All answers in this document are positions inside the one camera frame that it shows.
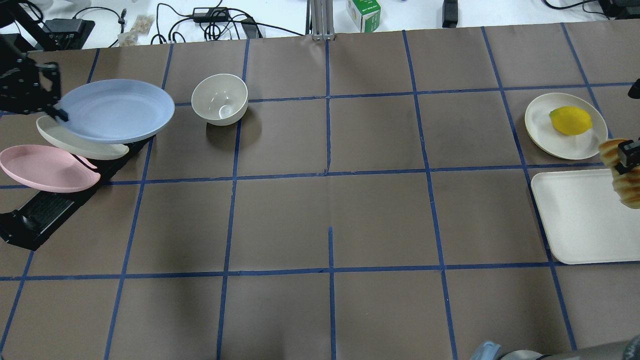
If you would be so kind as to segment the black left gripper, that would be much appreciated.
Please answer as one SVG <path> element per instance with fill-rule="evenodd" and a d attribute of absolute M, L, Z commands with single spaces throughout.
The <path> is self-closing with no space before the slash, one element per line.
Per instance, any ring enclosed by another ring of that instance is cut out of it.
<path fill-rule="evenodd" d="M 23 54 L 2 54 L 0 60 L 0 109 L 29 115 L 44 112 L 64 123 L 68 113 L 61 100 L 61 72 L 57 62 L 37 63 Z"/>

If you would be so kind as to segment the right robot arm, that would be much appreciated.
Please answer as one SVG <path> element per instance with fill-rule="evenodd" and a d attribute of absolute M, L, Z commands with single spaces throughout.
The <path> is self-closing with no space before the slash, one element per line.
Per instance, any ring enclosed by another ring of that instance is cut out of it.
<path fill-rule="evenodd" d="M 639 141 L 611 139 L 599 145 L 599 155 L 612 172 L 612 184 L 626 207 L 639 209 Z M 505 352 L 500 344 L 485 341 L 476 348 L 473 360 L 637 360 L 639 336 L 561 353 L 534 350 Z"/>

